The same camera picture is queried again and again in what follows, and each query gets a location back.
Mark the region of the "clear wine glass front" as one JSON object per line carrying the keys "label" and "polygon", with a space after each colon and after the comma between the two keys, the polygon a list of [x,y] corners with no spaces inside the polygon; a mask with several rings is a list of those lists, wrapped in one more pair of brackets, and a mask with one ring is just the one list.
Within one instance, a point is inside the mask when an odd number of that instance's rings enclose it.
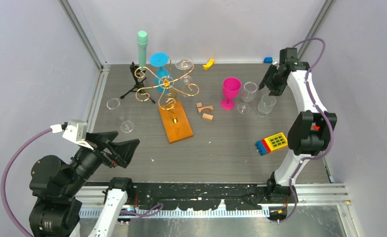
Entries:
{"label": "clear wine glass front", "polygon": [[237,106],[237,110],[241,114],[247,114],[251,107],[250,102],[252,102],[257,94],[258,86],[254,82],[247,82],[243,85],[242,93],[241,93],[241,99],[243,102],[239,103]]}

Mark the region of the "pink plastic wine glass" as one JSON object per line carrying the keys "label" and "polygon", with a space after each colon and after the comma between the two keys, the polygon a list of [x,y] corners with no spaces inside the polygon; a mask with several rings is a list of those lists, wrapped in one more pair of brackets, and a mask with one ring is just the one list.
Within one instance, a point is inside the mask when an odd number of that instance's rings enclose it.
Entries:
{"label": "pink plastic wine glass", "polygon": [[224,98],[221,100],[220,106],[224,110],[233,110],[235,107],[235,98],[239,94],[242,83],[237,78],[226,78],[222,83],[222,93]]}

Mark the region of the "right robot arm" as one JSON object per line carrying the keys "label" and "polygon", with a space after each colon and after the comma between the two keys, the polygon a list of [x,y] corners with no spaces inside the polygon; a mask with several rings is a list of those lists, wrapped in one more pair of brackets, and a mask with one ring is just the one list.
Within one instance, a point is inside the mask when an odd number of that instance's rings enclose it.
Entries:
{"label": "right robot arm", "polygon": [[328,112],[321,103],[312,82],[310,65],[298,59],[295,47],[280,50],[279,63],[269,66],[258,87],[266,87],[270,96],[281,96],[289,87],[298,109],[287,135],[288,152],[266,183],[265,198],[276,203],[290,197],[304,166],[328,149],[337,115]]}

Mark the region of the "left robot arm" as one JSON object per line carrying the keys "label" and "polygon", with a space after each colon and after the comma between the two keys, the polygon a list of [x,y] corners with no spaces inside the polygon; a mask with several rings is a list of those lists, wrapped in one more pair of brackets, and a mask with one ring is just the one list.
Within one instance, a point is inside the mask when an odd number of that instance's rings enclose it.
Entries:
{"label": "left robot arm", "polygon": [[93,149],[80,146],[70,163],[55,155],[38,160],[29,188],[37,201],[29,223],[36,237],[68,237],[80,220],[82,203],[75,195],[101,166],[127,168],[140,140],[114,142],[118,132],[87,133]]}

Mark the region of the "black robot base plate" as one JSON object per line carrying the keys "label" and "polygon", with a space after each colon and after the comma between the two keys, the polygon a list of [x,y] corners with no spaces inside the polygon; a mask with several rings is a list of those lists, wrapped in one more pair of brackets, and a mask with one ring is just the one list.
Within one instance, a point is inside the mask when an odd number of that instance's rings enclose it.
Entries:
{"label": "black robot base plate", "polygon": [[148,210],[161,203],[163,210],[257,210],[262,204],[285,207],[295,203],[289,188],[277,193],[265,184],[241,183],[134,183],[129,190],[128,205]]}

